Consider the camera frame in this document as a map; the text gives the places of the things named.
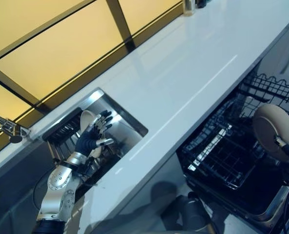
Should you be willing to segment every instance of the countertop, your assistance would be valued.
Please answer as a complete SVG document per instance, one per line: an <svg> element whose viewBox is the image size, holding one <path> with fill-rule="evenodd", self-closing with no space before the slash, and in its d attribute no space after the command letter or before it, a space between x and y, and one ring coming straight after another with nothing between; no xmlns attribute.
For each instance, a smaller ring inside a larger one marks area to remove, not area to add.
<svg viewBox="0 0 289 234"><path fill-rule="evenodd" d="M180 16L31 128L39 138L101 88L149 132L84 196L84 233L115 215L289 26L289 1L212 0ZM30 143L0 151L0 168Z"/></svg>

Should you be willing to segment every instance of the cabinet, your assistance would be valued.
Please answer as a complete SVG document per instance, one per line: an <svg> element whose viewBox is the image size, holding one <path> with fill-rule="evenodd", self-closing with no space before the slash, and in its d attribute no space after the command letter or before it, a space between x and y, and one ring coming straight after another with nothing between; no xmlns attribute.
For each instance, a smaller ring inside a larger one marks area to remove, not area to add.
<svg viewBox="0 0 289 234"><path fill-rule="evenodd" d="M285 79L289 83L289 27L262 59L258 73Z"/></svg>

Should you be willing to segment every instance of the chrome faucet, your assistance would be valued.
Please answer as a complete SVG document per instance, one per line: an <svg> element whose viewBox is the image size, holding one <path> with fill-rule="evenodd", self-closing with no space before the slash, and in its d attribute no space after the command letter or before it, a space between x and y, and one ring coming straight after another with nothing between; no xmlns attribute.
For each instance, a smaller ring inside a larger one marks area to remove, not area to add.
<svg viewBox="0 0 289 234"><path fill-rule="evenodd" d="M0 117L0 131L3 131L9 136L11 143L21 142L23 137L27 136L30 132L29 129L2 117Z"/></svg>

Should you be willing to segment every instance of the dishwasher rack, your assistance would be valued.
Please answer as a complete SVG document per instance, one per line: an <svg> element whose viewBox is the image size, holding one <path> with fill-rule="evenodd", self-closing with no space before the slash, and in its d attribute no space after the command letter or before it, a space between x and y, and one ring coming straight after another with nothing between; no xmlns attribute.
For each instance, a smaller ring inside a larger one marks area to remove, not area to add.
<svg viewBox="0 0 289 234"><path fill-rule="evenodd" d="M252 130L253 114L265 103L289 113L289 84L250 72L177 150L183 170L240 188L266 155Z"/></svg>

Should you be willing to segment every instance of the stainless steel sink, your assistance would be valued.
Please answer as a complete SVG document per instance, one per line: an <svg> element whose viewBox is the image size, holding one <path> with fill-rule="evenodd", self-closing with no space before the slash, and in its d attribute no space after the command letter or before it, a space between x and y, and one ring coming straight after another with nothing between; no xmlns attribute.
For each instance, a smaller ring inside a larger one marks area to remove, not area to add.
<svg viewBox="0 0 289 234"><path fill-rule="evenodd" d="M138 120L110 98L101 89L95 90L71 113L57 121L43 136L48 142L51 155L57 160L66 160L75 150L75 144L81 135L80 115L89 110L98 115L102 111L111 111L112 127L105 132L107 138L113 138L114 144L103 146L98 158L89 158L85 169L85 184L96 184L124 155L126 155L148 133ZM89 187L84 184L77 190L76 200L81 198Z"/></svg>
<svg viewBox="0 0 289 234"><path fill-rule="evenodd" d="M106 132L106 135L116 141L122 156L128 153L148 133L147 128L101 89L94 91L80 105L80 108L89 110L95 115L104 110L112 112L113 120L110 123L113 126Z"/></svg>

